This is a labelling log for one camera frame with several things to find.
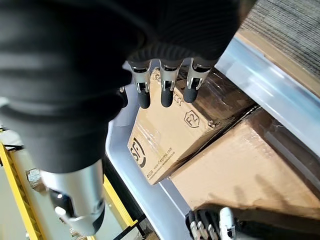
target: sf logo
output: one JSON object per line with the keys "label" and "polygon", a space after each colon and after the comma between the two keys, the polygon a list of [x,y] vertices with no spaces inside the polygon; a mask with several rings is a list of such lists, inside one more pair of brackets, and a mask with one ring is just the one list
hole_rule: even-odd
{"label": "sf logo", "polygon": [[145,151],[135,137],[133,138],[133,143],[130,151],[139,166],[143,168],[146,165]]}

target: yellow metal frame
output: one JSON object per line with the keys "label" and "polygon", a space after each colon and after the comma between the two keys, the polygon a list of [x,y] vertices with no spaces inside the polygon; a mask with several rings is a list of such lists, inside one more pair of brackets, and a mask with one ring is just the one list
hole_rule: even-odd
{"label": "yellow metal frame", "polygon": [[[39,221],[33,209],[32,203],[29,201],[25,186],[22,184],[20,176],[15,166],[14,155],[11,154],[5,146],[0,142],[0,161],[3,164],[6,177],[9,181],[15,202],[22,217],[24,227],[29,234],[31,240],[45,240],[44,231],[39,225]],[[112,212],[117,221],[120,223],[122,229],[132,227],[138,222],[133,221],[127,209],[118,197],[115,189],[112,187],[108,178],[104,175],[103,187],[106,191],[106,200],[112,204]],[[94,240],[94,236],[87,236],[88,240]]]}
{"label": "yellow metal frame", "polygon": [[15,202],[21,214],[24,227],[28,232],[30,239],[45,240],[46,238],[43,234],[41,226],[39,225],[39,221],[35,215],[33,206],[28,199],[25,186],[20,180],[22,179],[22,176],[20,176],[16,171],[17,168],[15,166],[15,161],[12,154],[7,151],[2,143],[0,143],[0,159],[3,164],[6,177],[9,181]]}
{"label": "yellow metal frame", "polygon": [[117,221],[120,223],[123,230],[127,227],[132,227],[138,222],[138,220],[133,221],[106,175],[103,177],[103,187],[106,191],[106,200],[107,202],[111,203],[113,207],[115,207],[116,211],[113,211],[113,214],[115,215]]}

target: gray carpet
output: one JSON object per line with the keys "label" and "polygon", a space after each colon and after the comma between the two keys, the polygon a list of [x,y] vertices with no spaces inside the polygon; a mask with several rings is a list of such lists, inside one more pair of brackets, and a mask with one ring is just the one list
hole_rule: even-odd
{"label": "gray carpet", "polygon": [[258,0],[241,28],[263,36],[320,81],[320,0]]}

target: black rubber fingertip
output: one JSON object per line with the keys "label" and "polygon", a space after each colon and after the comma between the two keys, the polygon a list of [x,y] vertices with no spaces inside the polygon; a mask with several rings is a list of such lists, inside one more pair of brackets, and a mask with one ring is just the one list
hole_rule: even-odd
{"label": "black rubber fingertip", "polygon": [[167,88],[165,91],[161,91],[161,104],[165,108],[168,108],[171,106],[172,102],[174,100],[174,92],[170,91],[169,88]]}
{"label": "black rubber fingertip", "polygon": [[184,92],[183,92],[183,99],[185,102],[191,104],[193,103],[198,95],[198,90],[196,90],[195,88],[185,88]]}
{"label": "black rubber fingertip", "polygon": [[128,105],[128,96],[127,96],[126,89],[124,89],[124,92],[120,92],[120,90],[119,90],[117,94],[119,94],[119,96],[123,100],[122,108],[125,108]]}
{"label": "black rubber fingertip", "polygon": [[139,105],[143,109],[147,109],[150,106],[150,92],[146,92],[145,89],[142,89],[140,93],[138,93],[138,101]]}

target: brown cardboard box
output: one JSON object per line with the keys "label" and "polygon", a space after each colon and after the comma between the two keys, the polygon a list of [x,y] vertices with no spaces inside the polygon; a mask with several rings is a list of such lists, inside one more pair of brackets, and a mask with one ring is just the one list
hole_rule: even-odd
{"label": "brown cardboard box", "polygon": [[160,71],[151,74],[148,109],[140,108],[128,148],[143,174],[155,184],[177,169],[209,139],[233,123],[254,102],[213,69],[193,104],[184,102],[188,66],[182,66],[173,103],[161,105]]}
{"label": "brown cardboard box", "polygon": [[[305,184],[319,173],[309,171],[301,178],[293,168],[319,169],[319,159],[294,141],[283,141],[278,126],[285,129],[260,108],[178,169],[171,179],[189,206],[260,208],[320,219],[320,200]],[[267,142],[282,143],[285,150],[274,150]],[[301,162],[284,158],[289,153]]]}

